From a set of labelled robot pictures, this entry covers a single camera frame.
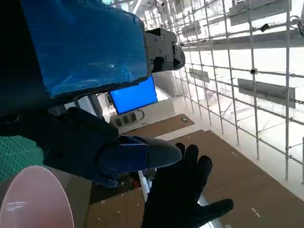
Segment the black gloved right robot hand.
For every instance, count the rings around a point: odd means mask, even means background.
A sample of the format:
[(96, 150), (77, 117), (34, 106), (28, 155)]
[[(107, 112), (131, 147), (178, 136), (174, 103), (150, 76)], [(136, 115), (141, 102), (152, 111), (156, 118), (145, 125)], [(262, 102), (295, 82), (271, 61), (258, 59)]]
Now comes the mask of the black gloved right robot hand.
[(210, 157), (198, 156), (199, 149), (178, 142), (182, 159), (158, 168), (144, 206), (143, 228), (199, 228), (229, 213), (232, 199), (222, 199), (206, 206), (198, 201), (212, 171)]

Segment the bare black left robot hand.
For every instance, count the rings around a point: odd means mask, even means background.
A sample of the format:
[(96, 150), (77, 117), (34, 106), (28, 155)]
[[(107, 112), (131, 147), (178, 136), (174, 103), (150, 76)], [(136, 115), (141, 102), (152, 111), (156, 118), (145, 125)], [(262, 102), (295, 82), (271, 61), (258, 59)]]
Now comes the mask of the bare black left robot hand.
[(96, 0), (3, 0), (0, 134), (35, 141), (46, 166), (114, 187), (120, 173), (171, 165), (181, 151), (161, 140), (120, 136), (77, 107), (60, 116), (48, 109), (184, 64), (174, 33), (145, 30), (136, 15)]

